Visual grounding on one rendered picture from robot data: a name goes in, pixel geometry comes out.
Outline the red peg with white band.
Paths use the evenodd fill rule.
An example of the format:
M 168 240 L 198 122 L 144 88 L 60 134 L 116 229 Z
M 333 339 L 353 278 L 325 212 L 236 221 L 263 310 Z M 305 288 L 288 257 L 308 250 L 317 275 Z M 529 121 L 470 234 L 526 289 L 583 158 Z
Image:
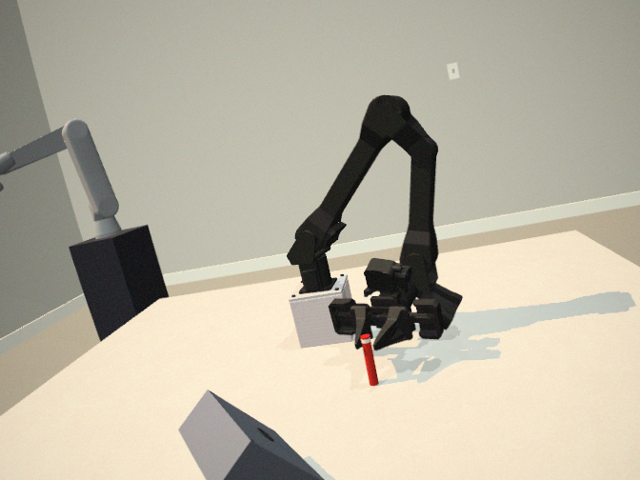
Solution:
M 374 363 L 374 358 L 372 354 L 372 348 L 370 343 L 370 334 L 363 334 L 361 336 L 362 344 L 363 344 L 363 354 L 365 358 L 368 378 L 371 386 L 376 386 L 379 384 L 376 367 Z

